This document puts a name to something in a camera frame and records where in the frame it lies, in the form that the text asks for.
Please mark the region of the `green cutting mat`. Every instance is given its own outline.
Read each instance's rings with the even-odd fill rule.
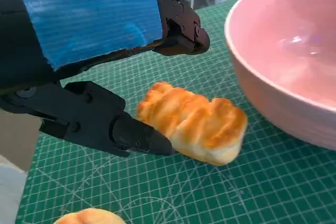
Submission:
[[[231,67],[223,23],[233,2],[200,10],[211,38],[199,56],[153,52],[99,65],[75,80],[92,80],[124,97],[128,111],[156,81],[225,96],[245,110],[249,128],[238,158],[214,167],[180,154],[115,157],[41,135],[17,223],[51,223],[88,207],[127,223],[336,223],[336,152],[288,136],[246,100]]]

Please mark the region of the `blue padding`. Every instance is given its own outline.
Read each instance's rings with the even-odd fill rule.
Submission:
[[[156,0],[24,0],[45,57],[61,66],[162,37]]]

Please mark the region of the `grid lines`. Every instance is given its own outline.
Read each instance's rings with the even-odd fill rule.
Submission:
[[[16,223],[52,223],[91,206],[113,211],[129,224],[335,223],[336,152],[287,135],[247,101],[223,35],[233,3],[198,11],[211,38],[211,48],[202,55],[145,52],[64,83],[92,80],[125,98],[133,115],[157,81],[209,99],[225,96],[249,119],[237,159],[214,167],[180,154],[120,158],[41,134]]]

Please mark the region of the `bread roll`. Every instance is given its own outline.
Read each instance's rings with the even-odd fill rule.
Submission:
[[[169,138],[180,153],[225,165],[236,158],[247,127],[247,116],[225,98],[211,102],[199,94],[155,83],[138,104],[138,120]]]
[[[80,212],[66,214],[54,224],[126,224],[126,222],[112,212],[88,208]]]

